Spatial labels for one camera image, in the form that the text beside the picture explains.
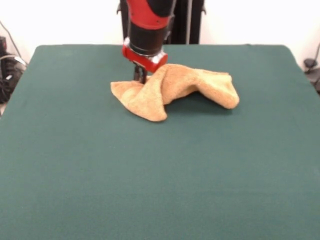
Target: green tablecloth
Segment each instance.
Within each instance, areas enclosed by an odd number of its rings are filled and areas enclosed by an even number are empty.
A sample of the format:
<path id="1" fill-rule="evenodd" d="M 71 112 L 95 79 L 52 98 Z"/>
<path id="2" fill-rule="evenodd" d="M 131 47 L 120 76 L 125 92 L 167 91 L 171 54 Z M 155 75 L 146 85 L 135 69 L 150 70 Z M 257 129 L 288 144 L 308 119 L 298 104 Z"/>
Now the green tablecloth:
<path id="1" fill-rule="evenodd" d="M 319 240 L 320 99 L 283 46 L 166 46 L 229 72 L 226 110 L 199 94 L 148 122 L 110 82 L 113 45 L 37 48 L 0 120 L 1 240 Z"/>

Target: metal pole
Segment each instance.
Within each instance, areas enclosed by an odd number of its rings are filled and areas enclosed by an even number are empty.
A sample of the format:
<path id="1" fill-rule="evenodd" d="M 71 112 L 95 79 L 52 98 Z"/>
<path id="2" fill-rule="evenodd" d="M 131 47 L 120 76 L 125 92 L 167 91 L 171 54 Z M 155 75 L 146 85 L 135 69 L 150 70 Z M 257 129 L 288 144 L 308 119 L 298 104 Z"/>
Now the metal pole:
<path id="1" fill-rule="evenodd" d="M 185 36 L 186 44 L 190 44 L 192 3 L 193 3 L 193 0 L 188 0 L 188 15 L 187 15 L 187 21 L 186 21 L 186 36 Z"/>

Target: towel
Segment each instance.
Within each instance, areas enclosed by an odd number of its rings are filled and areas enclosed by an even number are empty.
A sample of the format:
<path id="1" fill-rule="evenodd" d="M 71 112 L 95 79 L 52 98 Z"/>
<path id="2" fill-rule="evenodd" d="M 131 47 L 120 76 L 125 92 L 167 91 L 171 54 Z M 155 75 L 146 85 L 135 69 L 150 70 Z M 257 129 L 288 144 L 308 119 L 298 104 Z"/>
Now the towel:
<path id="1" fill-rule="evenodd" d="M 214 72 L 180 64 L 165 64 L 146 83 L 114 81 L 112 94 L 135 115 L 152 122 L 167 119 L 165 105 L 199 91 L 226 109 L 239 103 L 239 96 L 227 72 Z"/>

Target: table surface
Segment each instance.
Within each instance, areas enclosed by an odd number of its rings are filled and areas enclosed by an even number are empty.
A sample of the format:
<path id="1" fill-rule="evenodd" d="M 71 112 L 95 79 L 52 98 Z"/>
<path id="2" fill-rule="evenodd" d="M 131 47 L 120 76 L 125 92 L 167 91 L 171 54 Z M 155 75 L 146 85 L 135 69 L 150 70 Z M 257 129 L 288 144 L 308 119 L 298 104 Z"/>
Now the table surface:
<path id="1" fill-rule="evenodd" d="M 148 122 L 111 94 L 120 46 L 36 49 L 0 121 L 1 240 L 320 239 L 320 100 L 289 49 L 165 49 L 229 72 L 238 107 L 195 93 Z"/>

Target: cloth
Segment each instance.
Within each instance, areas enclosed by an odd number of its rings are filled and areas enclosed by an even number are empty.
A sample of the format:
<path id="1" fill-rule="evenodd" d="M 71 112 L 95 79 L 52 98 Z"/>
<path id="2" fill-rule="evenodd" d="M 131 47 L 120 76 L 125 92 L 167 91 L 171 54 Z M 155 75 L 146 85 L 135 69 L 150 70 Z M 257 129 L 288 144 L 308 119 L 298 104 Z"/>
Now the cloth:
<path id="1" fill-rule="evenodd" d="M 111 92 L 121 46 L 35 50 L 0 119 L 0 240 L 320 240 L 320 99 L 288 48 L 165 51 L 239 105 L 195 92 L 150 122 Z"/>
<path id="2" fill-rule="evenodd" d="M 111 82 L 111 91 L 130 112 L 154 122 L 167 118 L 164 105 L 196 91 L 226 109 L 233 109 L 239 103 L 228 73 L 180 64 L 160 67 L 145 84 L 137 81 Z"/>

